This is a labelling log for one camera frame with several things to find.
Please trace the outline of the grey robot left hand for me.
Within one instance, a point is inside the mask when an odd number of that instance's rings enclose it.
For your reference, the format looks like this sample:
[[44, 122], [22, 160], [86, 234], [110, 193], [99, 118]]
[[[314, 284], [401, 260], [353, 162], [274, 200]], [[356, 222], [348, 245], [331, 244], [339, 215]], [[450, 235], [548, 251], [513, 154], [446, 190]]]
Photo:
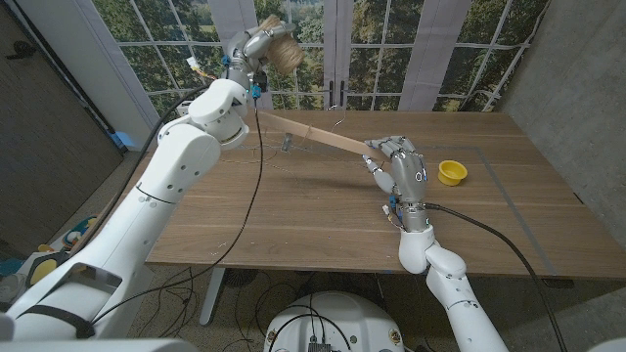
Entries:
[[294, 23], [271, 17], [263, 25], [237, 33], [227, 46], [228, 68], [222, 77], [249, 90], [254, 76], [267, 64], [281, 74], [293, 72], [304, 58], [291, 36], [295, 29]]

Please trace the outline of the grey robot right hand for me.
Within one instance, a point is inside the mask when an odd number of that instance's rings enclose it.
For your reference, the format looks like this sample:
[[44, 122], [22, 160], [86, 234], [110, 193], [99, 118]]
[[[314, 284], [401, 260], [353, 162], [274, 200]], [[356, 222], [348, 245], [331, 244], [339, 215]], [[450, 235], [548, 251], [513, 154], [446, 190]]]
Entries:
[[391, 173], [383, 171], [368, 156], [363, 156], [378, 186], [386, 193], [397, 196], [401, 202], [417, 203], [425, 198], [426, 167], [423, 156], [404, 136], [389, 136], [367, 140], [365, 144], [381, 151], [390, 159]]

